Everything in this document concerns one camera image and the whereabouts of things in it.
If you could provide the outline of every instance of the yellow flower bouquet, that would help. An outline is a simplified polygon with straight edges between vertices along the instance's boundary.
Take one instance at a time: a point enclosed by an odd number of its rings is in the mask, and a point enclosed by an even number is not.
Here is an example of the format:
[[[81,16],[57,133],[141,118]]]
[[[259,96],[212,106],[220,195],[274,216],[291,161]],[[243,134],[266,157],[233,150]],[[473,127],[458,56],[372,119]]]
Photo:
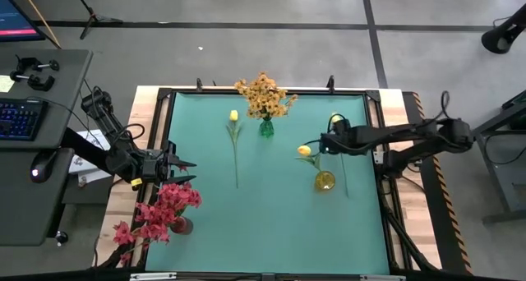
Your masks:
[[[239,94],[245,96],[249,103],[247,116],[263,119],[260,134],[265,137],[274,135],[271,119],[286,116],[294,101],[298,99],[297,95],[292,95],[287,99],[287,90],[278,88],[275,81],[263,71],[250,83],[244,79],[236,82],[234,88],[239,91]]]

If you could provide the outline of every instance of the desk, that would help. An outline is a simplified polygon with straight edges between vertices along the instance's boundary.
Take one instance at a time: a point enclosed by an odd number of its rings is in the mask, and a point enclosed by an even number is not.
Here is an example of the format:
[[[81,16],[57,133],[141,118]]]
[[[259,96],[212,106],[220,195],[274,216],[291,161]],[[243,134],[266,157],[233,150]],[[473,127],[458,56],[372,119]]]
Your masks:
[[[157,101],[164,99],[166,90],[161,90],[158,86],[139,86],[137,87],[136,97],[131,110],[130,123],[138,122],[145,126],[146,133],[136,143],[141,148],[150,145],[159,147],[162,135],[165,130],[163,120],[167,114],[168,101]],[[192,87],[177,87],[178,89],[192,89]],[[209,87],[209,89],[224,89],[224,87]],[[406,123],[408,116],[405,112],[404,97],[400,90],[380,90],[381,108],[386,126],[400,123]],[[158,108],[158,114],[155,115],[155,108]],[[150,135],[152,124],[155,125],[154,135]],[[400,142],[392,144],[391,149],[401,150],[410,146],[411,142]],[[406,177],[421,183],[420,175],[417,173],[405,172]],[[398,180],[398,195],[402,206],[402,215],[404,217],[405,228],[409,236],[417,244],[421,252],[435,266],[441,267],[441,259],[436,244],[435,233],[431,224],[431,217],[427,206],[427,199],[417,188],[411,186],[408,182]],[[99,236],[98,252],[99,259],[105,260],[117,247],[112,242],[114,231],[113,225],[121,220],[128,223],[132,222],[133,208],[136,202],[136,193],[133,192],[126,183],[119,183],[113,189],[109,199],[108,208],[104,217],[103,227]],[[392,246],[394,248],[394,258],[399,266],[403,267],[403,253],[400,249],[399,239],[391,233]]]
[[[25,81],[15,83],[1,98],[24,99],[40,97],[49,99],[66,108],[73,109],[82,80],[87,72],[92,53],[86,50],[31,50],[2,49],[0,75],[9,75],[16,70],[15,55],[36,57],[41,62],[55,59],[60,71],[43,71],[42,79],[53,75],[56,80],[48,92],[32,90]],[[26,75],[37,73],[27,70]],[[53,174],[44,183],[30,180],[30,165],[40,149],[57,149],[67,129],[71,113],[56,104],[49,104],[48,111],[35,141],[0,141],[0,209],[2,246],[38,246],[46,236],[54,237],[60,217],[64,183],[73,150],[60,149],[53,166]]]

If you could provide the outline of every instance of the monitor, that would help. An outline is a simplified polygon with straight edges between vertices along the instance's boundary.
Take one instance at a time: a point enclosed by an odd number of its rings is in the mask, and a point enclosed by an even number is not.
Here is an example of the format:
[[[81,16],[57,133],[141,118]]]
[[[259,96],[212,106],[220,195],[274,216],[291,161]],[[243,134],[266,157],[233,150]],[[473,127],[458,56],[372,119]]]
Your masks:
[[[0,42],[45,39],[13,0],[0,0]]]

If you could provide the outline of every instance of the concrete floor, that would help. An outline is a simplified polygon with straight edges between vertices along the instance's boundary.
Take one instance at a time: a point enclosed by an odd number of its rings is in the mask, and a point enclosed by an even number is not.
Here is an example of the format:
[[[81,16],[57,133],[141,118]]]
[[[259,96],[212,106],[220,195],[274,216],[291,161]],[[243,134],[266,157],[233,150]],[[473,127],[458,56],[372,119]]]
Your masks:
[[[17,1],[36,18],[26,1]],[[368,22],[363,0],[86,1],[99,14],[125,21]],[[49,20],[87,17],[78,0],[34,2]],[[489,26],[525,2],[371,0],[371,7],[378,25]],[[524,90],[526,78],[526,35],[518,38],[510,53],[495,55],[480,44],[482,33],[469,28],[464,32],[378,31],[381,58],[372,55],[368,30],[94,29],[82,41],[78,39],[81,29],[53,30],[64,48],[95,52],[87,79],[113,96],[122,122],[128,119],[137,85],[187,85],[197,77],[205,84],[214,80],[218,85],[231,85],[240,77],[265,70],[281,85],[324,86],[332,74],[340,87],[377,88],[381,59],[388,87],[418,92],[427,116],[439,111],[440,93],[448,90],[449,114],[476,127]],[[49,42],[7,47],[53,48]],[[72,121],[72,127],[81,129],[77,121]],[[474,273],[526,279],[526,221],[482,225],[481,217],[500,212],[501,204],[493,195],[479,149],[442,154],[441,165]],[[0,275],[88,267],[103,213],[96,207],[79,207],[77,212],[80,209],[85,216],[72,213],[64,219],[66,226],[70,219],[82,225],[72,228],[72,242],[59,250],[52,243],[0,248]],[[55,260],[40,257],[50,253]]]

